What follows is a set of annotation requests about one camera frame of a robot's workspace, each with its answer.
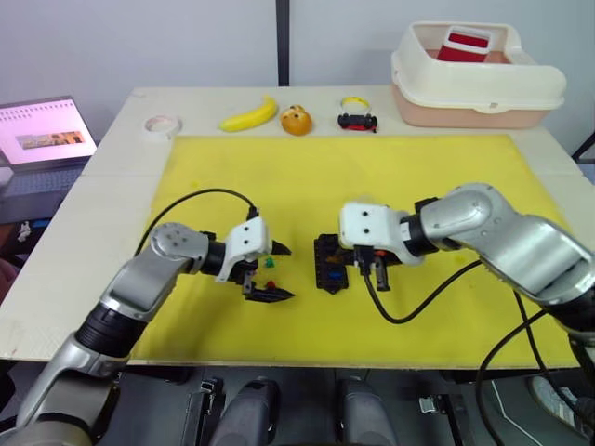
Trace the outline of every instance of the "laptop screen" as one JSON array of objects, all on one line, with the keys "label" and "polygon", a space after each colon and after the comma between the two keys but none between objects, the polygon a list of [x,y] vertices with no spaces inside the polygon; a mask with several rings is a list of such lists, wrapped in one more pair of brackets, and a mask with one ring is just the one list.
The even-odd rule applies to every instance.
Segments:
[{"label": "laptop screen", "polygon": [[72,98],[0,105],[0,151],[14,166],[88,157],[95,150]]}]

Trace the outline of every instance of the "black cable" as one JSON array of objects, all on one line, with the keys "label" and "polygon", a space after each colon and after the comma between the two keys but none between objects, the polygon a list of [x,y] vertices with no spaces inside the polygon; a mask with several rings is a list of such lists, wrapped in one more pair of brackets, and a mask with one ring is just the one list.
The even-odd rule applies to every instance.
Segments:
[{"label": "black cable", "polygon": [[480,416],[482,417],[483,425],[485,426],[487,431],[492,436],[492,439],[496,442],[496,444],[498,446],[503,446],[504,442],[498,436],[496,430],[492,426],[492,423],[490,422],[490,420],[487,416],[487,412],[485,411],[485,405],[483,404],[483,393],[482,393],[483,376],[485,375],[485,371],[487,370],[488,366],[490,365],[490,362],[492,361],[492,359],[494,358],[496,353],[498,351],[500,351],[500,349],[503,348],[510,341],[510,339],[512,339],[514,336],[516,336],[518,333],[520,333],[526,327],[531,325],[533,322],[537,321],[539,318],[542,318],[546,314],[548,314],[548,313],[546,313],[546,311],[543,309],[538,311],[536,314],[531,316],[526,321],[523,321],[523,323],[521,325],[519,325],[514,330],[512,330],[510,333],[508,333],[506,336],[504,336],[500,340],[500,342],[498,342],[494,346],[494,348],[492,348],[490,350],[490,352],[487,354],[487,356],[483,360],[482,365],[480,365],[480,368],[477,371],[477,376],[475,378],[475,400],[477,401],[477,407],[479,409]]},{"label": "black cable", "polygon": [[[527,321],[527,312],[525,311],[524,303],[522,302],[522,299],[519,296],[519,293],[517,293],[516,291],[513,291],[513,293],[514,293],[514,297],[517,300],[517,304],[519,305],[519,311],[521,312],[522,320]],[[549,384],[553,387],[556,394],[560,397],[560,399],[562,401],[564,401],[568,405],[568,407],[570,407],[571,411],[573,411],[573,413],[578,418],[580,418],[581,421],[583,423],[585,423],[587,426],[589,426],[591,429],[595,428],[595,425],[593,425],[593,422],[591,420],[589,420],[588,417],[584,413],[580,412],[576,408],[576,405],[572,401],[570,401],[570,398],[568,398],[568,396],[566,396],[564,394],[564,392],[562,392],[560,387],[554,382],[553,376],[551,376],[551,373],[549,372],[548,367],[543,362],[543,359],[541,358],[541,355],[539,354],[539,349],[537,348],[536,339],[533,336],[533,330],[531,330],[531,327],[528,325],[526,328],[526,332],[527,332],[527,338],[529,339],[529,345],[531,346],[531,350],[533,350],[533,356],[535,356],[535,361],[537,362],[537,365],[539,366],[539,371],[546,377],[546,379],[548,380]]]},{"label": "black cable", "polygon": [[227,194],[233,195],[234,197],[237,197],[237,198],[239,198],[241,200],[244,200],[248,204],[248,206],[250,206],[250,212],[257,210],[257,207],[254,206],[254,203],[252,203],[245,195],[242,195],[240,192],[236,192],[235,190],[221,189],[221,188],[212,188],[212,189],[201,189],[201,190],[197,190],[195,192],[189,193],[188,195],[184,195],[181,198],[178,198],[172,204],[170,204],[168,207],[166,207],[163,211],[161,211],[152,220],[152,222],[149,225],[149,227],[147,229],[145,229],[144,233],[142,234],[142,237],[140,238],[139,246],[137,247],[137,250],[135,251],[134,255],[135,256],[138,256],[140,254],[140,251],[142,250],[142,247],[144,246],[145,242],[147,242],[147,238],[149,237],[149,234],[151,233],[152,229],[159,222],[159,220],[165,214],[167,214],[171,209],[173,209],[178,204],[180,204],[182,202],[185,202],[186,200],[188,200],[188,199],[190,199],[192,197],[196,197],[197,195],[203,195],[205,193],[211,193],[211,192],[227,193]]},{"label": "black cable", "polygon": [[384,307],[382,307],[382,303],[380,302],[380,299],[378,298],[378,295],[376,294],[376,290],[374,289],[374,286],[372,285],[372,282],[370,281],[369,275],[364,275],[364,281],[365,281],[365,286],[368,289],[368,293],[370,293],[370,296],[372,297],[372,300],[374,301],[374,305],[376,305],[376,308],[378,309],[378,311],[380,312],[382,317],[390,323],[400,324],[400,323],[409,322],[412,319],[414,319],[419,313],[421,313],[424,310],[425,307],[427,307],[431,303],[432,300],[434,300],[436,297],[438,297],[438,295],[442,291],[444,291],[444,289],[448,285],[450,285],[452,282],[454,282],[456,279],[461,277],[463,274],[465,274],[470,269],[479,267],[481,264],[482,264],[481,261],[475,260],[474,262],[471,262],[467,266],[461,268],[459,271],[457,271],[455,274],[453,274],[448,279],[446,279],[443,283],[441,283],[438,286],[438,288],[436,288],[428,297],[426,297],[426,299],[419,305],[419,307],[414,309],[410,314],[408,314],[404,318],[393,318],[384,309]]}]

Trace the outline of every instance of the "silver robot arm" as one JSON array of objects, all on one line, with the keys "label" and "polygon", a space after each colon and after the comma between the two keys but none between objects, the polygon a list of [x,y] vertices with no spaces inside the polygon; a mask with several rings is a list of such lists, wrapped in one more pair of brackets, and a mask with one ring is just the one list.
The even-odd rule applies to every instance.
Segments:
[{"label": "silver robot arm", "polygon": [[438,250],[477,252],[490,271],[557,319],[581,366],[595,376],[593,253],[545,218],[515,212],[492,186],[458,187],[442,199],[417,203],[411,216],[387,206],[347,203],[339,239],[355,248],[356,259],[358,248],[372,246],[410,265]]},{"label": "silver robot arm", "polygon": [[225,243],[177,223],[152,232],[150,245],[116,274],[85,322],[70,334],[20,406],[6,445],[86,446],[107,429],[119,389],[114,383],[132,347],[173,290],[179,274],[216,276],[242,285],[248,300],[276,302],[286,290],[258,290],[257,258],[290,251],[269,238],[257,216],[236,226]]}]

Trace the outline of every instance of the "yellow mat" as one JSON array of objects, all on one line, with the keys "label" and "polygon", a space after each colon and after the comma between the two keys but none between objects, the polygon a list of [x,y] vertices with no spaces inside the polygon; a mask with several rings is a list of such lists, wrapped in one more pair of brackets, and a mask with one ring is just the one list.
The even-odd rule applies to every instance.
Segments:
[{"label": "yellow mat", "polygon": [[[178,138],[152,204],[152,216],[193,190],[222,187],[261,209],[272,237],[293,250],[262,266],[258,285],[273,279],[296,294],[277,304],[247,302],[238,285],[205,275],[183,276],[134,351],[139,360],[377,367],[477,367],[489,349],[521,322],[511,290],[480,267],[463,276],[419,317],[400,326],[377,313],[362,278],[350,287],[318,290],[313,240],[337,232],[338,212],[353,199],[413,211],[420,199],[481,181],[496,186],[520,212],[565,226],[555,204],[505,136],[360,138]],[[164,219],[224,239],[247,206],[209,194]],[[440,282],[476,259],[468,250],[437,253],[416,268],[390,268],[392,290],[381,294],[393,315],[415,308]],[[530,314],[537,307],[527,302]],[[549,317],[535,336],[551,366],[575,364],[563,331]],[[506,346],[494,366],[535,364],[526,336]]]}]

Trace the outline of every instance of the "plastic container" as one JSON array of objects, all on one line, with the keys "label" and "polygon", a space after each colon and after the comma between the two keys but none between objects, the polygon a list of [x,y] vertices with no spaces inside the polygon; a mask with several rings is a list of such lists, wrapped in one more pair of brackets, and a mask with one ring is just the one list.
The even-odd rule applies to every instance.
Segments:
[{"label": "plastic container", "polygon": [[[452,26],[493,35],[485,62],[436,59]],[[526,128],[538,125],[564,102],[563,73],[537,65],[508,25],[413,23],[392,53],[391,65],[394,97],[410,125]]]},{"label": "plastic container", "polygon": [[451,26],[436,59],[451,62],[484,62],[492,51],[493,42],[494,36],[489,31]]}]

